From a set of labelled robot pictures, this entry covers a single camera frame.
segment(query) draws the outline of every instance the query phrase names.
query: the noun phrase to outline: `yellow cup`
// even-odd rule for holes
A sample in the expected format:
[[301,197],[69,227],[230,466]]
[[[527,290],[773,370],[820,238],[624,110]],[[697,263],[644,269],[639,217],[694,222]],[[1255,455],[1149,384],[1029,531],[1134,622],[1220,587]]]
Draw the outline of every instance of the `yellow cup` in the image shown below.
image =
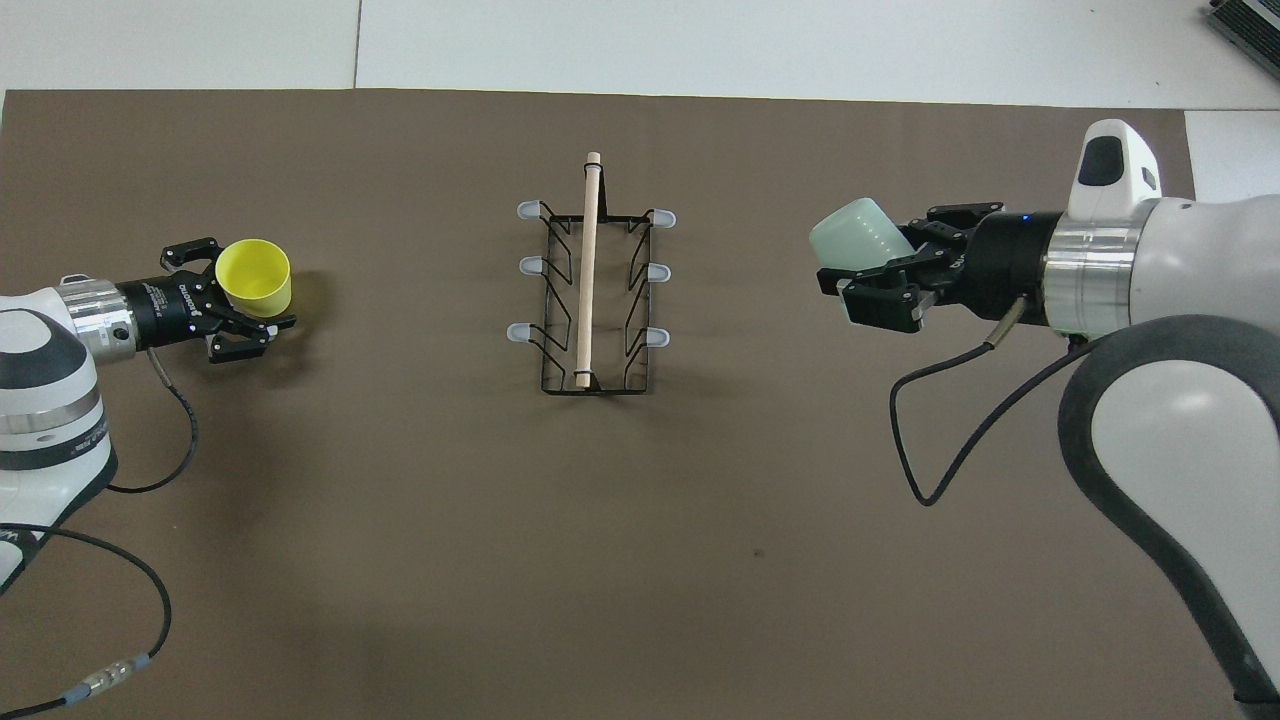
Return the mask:
[[293,286],[289,258],[274,242],[242,240],[218,256],[214,275],[237,310],[274,318],[289,306]]

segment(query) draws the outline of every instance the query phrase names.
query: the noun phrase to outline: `white floor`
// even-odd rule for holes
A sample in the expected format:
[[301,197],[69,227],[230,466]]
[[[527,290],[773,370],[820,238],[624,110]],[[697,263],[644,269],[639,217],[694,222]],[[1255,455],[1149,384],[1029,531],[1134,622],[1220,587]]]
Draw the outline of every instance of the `white floor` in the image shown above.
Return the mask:
[[1188,113],[1202,200],[1280,192],[1280,81],[1210,29],[1206,8],[0,0],[0,90],[448,87],[1181,108],[1204,110]]

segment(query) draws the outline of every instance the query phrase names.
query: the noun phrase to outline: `white rubber tip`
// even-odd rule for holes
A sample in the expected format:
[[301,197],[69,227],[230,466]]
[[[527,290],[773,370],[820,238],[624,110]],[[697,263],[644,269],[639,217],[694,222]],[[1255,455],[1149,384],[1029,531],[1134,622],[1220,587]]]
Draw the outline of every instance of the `white rubber tip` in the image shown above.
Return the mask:
[[532,334],[532,323],[512,323],[507,325],[507,340],[511,342],[529,342]]
[[645,328],[644,343],[649,347],[667,347],[671,345],[671,333],[662,328]]
[[543,202],[540,200],[525,200],[516,205],[516,215],[521,220],[536,220],[543,217]]
[[649,282],[664,283],[671,279],[671,268],[659,263],[649,263]]
[[655,228],[672,228],[676,227],[676,214],[671,210],[653,209],[653,227]]
[[543,259],[540,255],[530,255],[520,259],[520,272],[526,275],[543,274]]

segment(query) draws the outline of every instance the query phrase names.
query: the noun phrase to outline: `black cable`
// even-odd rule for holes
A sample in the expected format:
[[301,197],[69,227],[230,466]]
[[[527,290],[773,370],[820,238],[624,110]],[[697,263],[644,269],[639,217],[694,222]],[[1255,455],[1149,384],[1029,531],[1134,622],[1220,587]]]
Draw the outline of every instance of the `black cable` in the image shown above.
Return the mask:
[[1046,365],[1044,369],[1032,375],[1030,379],[1024,382],[1021,386],[1019,386],[1018,389],[1011,392],[1009,397],[1002,400],[1000,405],[997,405],[996,409],[992,410],[991,414],[987,415],[987,418],[984,418],[983,421],[978,424],[978,427],[973,430],[973,434],[969,436],[969,439],[965,441],[964,446],[960,447],[960,452],[957,452],[955,459],[951,460],[951,465],[947,468],[947,471],[943,473],[942,479],[938,480],[938,486],[933,489],[933,493],[931,493],[928,497],[925,497],[924,493],[920,492],[920,486],[915,482],[915,474],[911,471],[911,462],[906,457],[906,447],[902,445],[902,432],[899,428],[899,421],[897,421],[897,393],[908,383],[911,383],[920,378],[929,377],[934,373],[941,373],[942,370],[948,370],[951,368],[955,368],[956,365],[963,365],[969,360],[973,360],[975,357],[986,355],[987,352],[991,352],[992,350],[995,350],[995,346],[989,342],[984,342],[978,347],[970,350],[969,352],[957,355],[950,360],[945,360],[936,365],[929,365],[928,368],[904,375],[902,379],[893,383],[893,389],[891,389],[888,393],[888,416],[890,416],[890,424],[893,428],[893,445],[897,446],[897,457],[902,462],[902,473],[906,474],[906,482],[909,486],[911,486],[911,495],[915,496],[916,502],[919,502],[925,507],[929,507],[933,503],[936,503],[942,497],[942,493],[946,492],[947,486],[951,484],[951,480],[955,479],[956,473],[960,471],[960,466],[964,464],[965,459],[969,457],[969,454],[973,452],[973,448],[978,446],[978,442],[983,438],[983,436],[987,434],[987,430],[989,430],[992,425],[995,425],[996,421],[1000,420],[1000,418],[1009,411],[1010,407],[1012,407],[1019,400],[1025,397],[1027,393],[1036,389],[1041,383],[1047,380],[1050,377],[1052,377],[1062,368],[1066,368],[1071,363],[1075,363],[1080,357],[1084,357],[1089,352],[1093,352],[1093,348],[1097,347],[1098,342],[1101,341],[1093,341],[1085,343],[1076,343],[1073,341],[1071,347],[1066,355]]
[[37,712],[44,712],[46,710],[52,710],[55,707],[61,707],[67,705],[67,698],[60,697],[58,700],[51,700],[49,702],[41,702],[40,705],[32,705],[29,707],[19,707],[18,710],[10,710],[0,715],[0,720],[13,720],[15,717],[31,717]]
[[154,348],[151,347],[147,348],[147,357],[151,360],[151,368],[155,369],[156,375],[160,377],[160,382],[164,383],[165,389],[168,389],[174,397],[177,397],[178,402],[182,404],[182,409],[187,411],[187,419],[191,421],[191,445],[187,446],[187,455],[183,456],[182,462],[178,462],[178,466],[174,468],[174,470],[168,475],[165,475],[165,478],[161,480],[154,482],[150,486],[142,486],[136,488],[122,487],[122,486],[106,486],[106,489],[123,492],[127,495],[151,492],[154,489],[160,489],[164,486],[169,484],[174,478],[180,475],[187,469],[188,465],[191,465],[192,459],[196,457],[196,447],[200,445],[200,425],[196,423],[196,411],[191,407],[191,404],[187,402],[187,398],[183,397],[180,392],[178,392],[178,388],[173,386],[173,380],[169,379],[169,373],[164,370],[164,365],[160,364],[160,357],[155,354]]
[[[133,564],[137,569],[142,570],[146,577],[155,585],[156,592],[160,594],[160,605],[164,609],[164,620],[160,624],[160,634],[156,637],[155,644],[147,651],[147,657],[155,657],[160,648],[164,647],[165,639],[169,638],[169,628],[173,625],[173,603],[169,600],[169,589],[165,588],[164,580],[160,575],[147,565],[141,557],[133,555],[132,552],[124,550],[120,546],[113,544],[104,539],[95,538],[93,536],[86,536],[84,533],[77,533],[76,530],[67,530],[63,528],[51,528],[49,525],[32,525],[27,523],[0,523],[0,530],[17,530],[17,532],[29,532],[29,533],[46,533],[50,536],[58,536],[64,538],[70,538],[83,543],[92,544],[93,547],[100,547],[113,555],[123,557],[124,560]],[[32,705],[29,707],[20,707],[18,710],[10,710],[8,712],[0,714],[0,720],[13,720],[17,717],[28,717],[37,712],[44,712],[46,710],[52,710],[55,707],[61,707],[67,705],[67,697],[59,697],[56,700],[50,700],[47,702],[41,702],[38,705]]]

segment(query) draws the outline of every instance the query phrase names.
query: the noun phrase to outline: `light green cup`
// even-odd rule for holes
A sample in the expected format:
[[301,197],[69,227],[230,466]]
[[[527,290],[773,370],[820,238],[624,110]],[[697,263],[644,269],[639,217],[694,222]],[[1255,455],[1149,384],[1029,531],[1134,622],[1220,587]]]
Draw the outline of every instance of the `light green cup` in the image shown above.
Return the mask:
[[813,227],[809,243],[823,268],[865,270],[915,254],[870,197],[854,200]]

